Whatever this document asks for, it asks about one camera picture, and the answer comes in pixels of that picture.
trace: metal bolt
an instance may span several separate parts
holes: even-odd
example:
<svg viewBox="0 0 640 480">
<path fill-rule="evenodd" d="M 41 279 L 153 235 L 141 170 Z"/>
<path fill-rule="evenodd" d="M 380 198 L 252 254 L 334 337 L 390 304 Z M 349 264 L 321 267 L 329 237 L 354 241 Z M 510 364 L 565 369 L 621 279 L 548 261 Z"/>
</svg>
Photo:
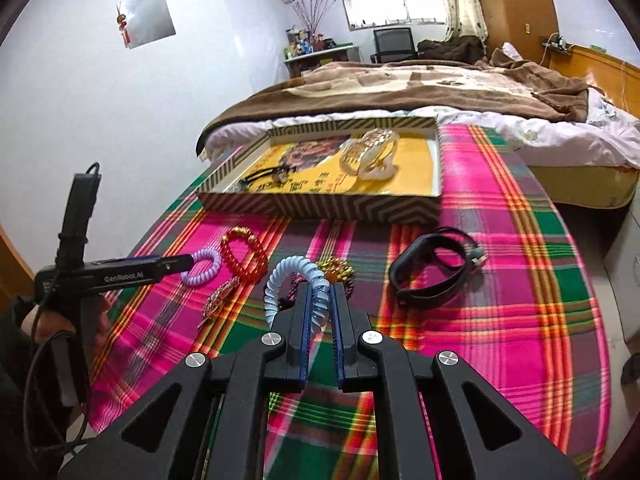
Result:
<svg viewBox="0 0 640 480">
<path fill-rule="evenodd" d="M 440 352 L 438 354 L 438 361 L 447 366 L 453 366 L 458 362 L 458 356 L 455 355 L 451 350 L 445 350 L 444 352 Z"/>
<path fill-rule="evenodd" d="M 280 341 L 282 341 L 282 336 L 277 332 L 267 332 L 261 339 L 267 346 L 276 346 Z"/>
<path fill-rule="evenodd" d="M 382 334 L 380 332 L 376 332 L 375 330 L 367 330 L 364 334 L 362 334 L 362 339 L 365 343 L 369 343 L 370 345 L 377 345 L 382 342 Z"/>
<path fill-rule="evenodd" d="M 184 362 L 191 368 L 197 368 L 198 366 L 202 366 L 206 360 L 206 355 L 201 354 L 200 352 L 194 352 L 193 354 L 187 355 Z"/>
</svg>

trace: triangular cutout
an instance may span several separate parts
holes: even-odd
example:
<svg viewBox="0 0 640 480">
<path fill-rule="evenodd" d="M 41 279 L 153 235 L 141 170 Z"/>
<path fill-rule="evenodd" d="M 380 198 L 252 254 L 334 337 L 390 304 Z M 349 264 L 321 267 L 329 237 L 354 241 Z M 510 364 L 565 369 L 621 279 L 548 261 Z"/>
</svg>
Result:
<svg viewBox="0 0 640 480">
<path fill-rule="evenodd" d="M 131 421 L 122 432 L 122 439 L 149 453 L 156 452 L 181 391 L 180 384 L 174 383 L 169 386 Z"/>
<path fill-rule="evenodd" d="M 515 442 L 522 436 L 520 428 L 511 422 L 475 384 L 464 383 L 462 390 L 478 425 L 482 442 L 489 451 L 495 451 L 510 442 Z"/>
</svg>

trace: white drawer cabinet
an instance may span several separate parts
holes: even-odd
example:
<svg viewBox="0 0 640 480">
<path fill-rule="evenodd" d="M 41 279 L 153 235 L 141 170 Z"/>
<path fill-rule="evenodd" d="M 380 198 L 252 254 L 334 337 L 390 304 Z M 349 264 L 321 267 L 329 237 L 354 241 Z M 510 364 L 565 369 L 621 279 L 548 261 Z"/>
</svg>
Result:
<svg viewBox="0 0 640 480">
<path fill-rule="evenodd" d="M 640 198 L 634 203 L 605 258 L 625 341 L 640 335 Z"/>
</svg>

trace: purple coil hair tie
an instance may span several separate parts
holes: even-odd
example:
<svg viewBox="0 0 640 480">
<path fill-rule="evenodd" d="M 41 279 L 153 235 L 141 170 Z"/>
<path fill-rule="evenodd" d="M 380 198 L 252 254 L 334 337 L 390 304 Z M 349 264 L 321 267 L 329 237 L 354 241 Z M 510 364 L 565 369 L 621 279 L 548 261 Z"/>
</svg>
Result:
<svg viewBox="0 0 640 480">
<path fill-rule="evenodd" d="M 194 276 L 190 276 L 188 272 L 180 274 L 180 279 L 185 286 L 200 286 L 204 283 L 210 282 L 220 272 L 220 266 L 222 265 L 222 257 L 217 249 L 205 248 L 193 253 L 193 261 L 201 262 L 202 260 L 210 260 L 211 266 L 209 269 L 204 270 Z"/>
</svg>

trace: red bead bracelet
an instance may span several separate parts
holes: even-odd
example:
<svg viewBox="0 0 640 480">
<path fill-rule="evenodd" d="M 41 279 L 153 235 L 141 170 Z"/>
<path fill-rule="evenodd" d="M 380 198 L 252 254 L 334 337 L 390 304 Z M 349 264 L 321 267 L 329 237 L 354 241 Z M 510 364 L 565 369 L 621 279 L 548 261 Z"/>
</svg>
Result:
<svg viewBox="0 0 640 480">
<path fill-rule="evenodd" d="M 229 242 L 243 240 L 255 253 L 258 264 L 249 272 L 236 259 L 229 248 Z M 220 239 L 220 254 L 231 272 L 245 283 L 257 283 L 267 272 L 267 255 L 264 253 L 258 238 L 247 227 L 233 227 Z"/>
</svg>

